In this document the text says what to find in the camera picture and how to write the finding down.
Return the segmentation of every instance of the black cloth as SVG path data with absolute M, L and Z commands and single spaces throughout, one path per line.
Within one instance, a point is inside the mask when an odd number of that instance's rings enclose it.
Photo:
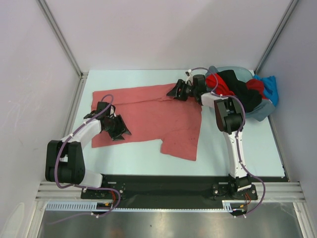
M 239 81 L 233 70 L 224 70 L 217 73 L 227 84 L 238 99 L 242 102 L 246 113 L 252 112 L 253 109 L 262 101 L 262 95 L 254 89 L 248 89 L 245 82 Z

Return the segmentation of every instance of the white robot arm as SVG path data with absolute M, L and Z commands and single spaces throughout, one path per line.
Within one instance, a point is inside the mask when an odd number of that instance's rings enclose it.
M 238 132 L 243 121 L 241 106 L 231 97 L 208 92 L 204 75 L 192 76 L 188 72 L 186 74 L 188 79 L 186 81 L 179 79 L 175 87 L 167 93 L 167 96 L 181 101 L 186 101 L 188 97 L 194 97 L 200 105 L 214 108 L 218 129 L 223 133 L 228 148 L 231 194 L 250 188 L 252 186 L 250 175 L 241 165 L 243 164 L 246 168 L 242 146 L 242 130 Z
M 71 134 L 64 147 L 57 168 L 57 178 L 60 183 L 76 184 L 85 187 L 102 187 L 103 175 L 85 168 L 83 148 L 103 130 L 108 132 L 112 140 L 123 140 L 123 134 L 131 135 L 122 117 L 116 115 L 115 106 L 108 106 L 107 102 L 98 102 L 97 109 L 84 117 L 85 126 L 75 135 Z M 47 181 L 55 181 L 55 165 L 57 155 L 62 144 L 69 137 L 61 140 L 52 140 L 48 143 L 45 178 Z

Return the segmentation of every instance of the metal floor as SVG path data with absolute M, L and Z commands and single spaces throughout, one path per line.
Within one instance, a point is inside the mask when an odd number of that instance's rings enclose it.
M 46 211 L 38 238 L 302 238 L 292 203 L 265 203 L 234 219 L 228 213 L 111 212 L 48 225 L 74 212 Z

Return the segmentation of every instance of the pink towel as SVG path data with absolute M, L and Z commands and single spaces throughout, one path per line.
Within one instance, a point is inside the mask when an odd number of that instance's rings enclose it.
M 166 96 L 175 84 L 93 92 L 92 110 L 106 94 L 114 96 L 115 113 L 132 133 L 112 141 L 107 132 L 96 135 L 92 147 L 162 140 L 161 153 L 196 161 L 202 107 L 193 98 L 182 102 Z

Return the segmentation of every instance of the white wall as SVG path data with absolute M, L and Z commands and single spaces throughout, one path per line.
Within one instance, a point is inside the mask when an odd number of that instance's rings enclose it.
M 0 27 L 0 233 L 23 202 L 22 237 L 78 78 L 35 0 L 1 1 Z
M 317 1 L 301 0 L 262 76 L 276 75 L 280 102 L 272 115 L 293 181 L 300 181 L 317 221 Z
M 254 69 L 290 0 L 47 0 L 89 69 Z

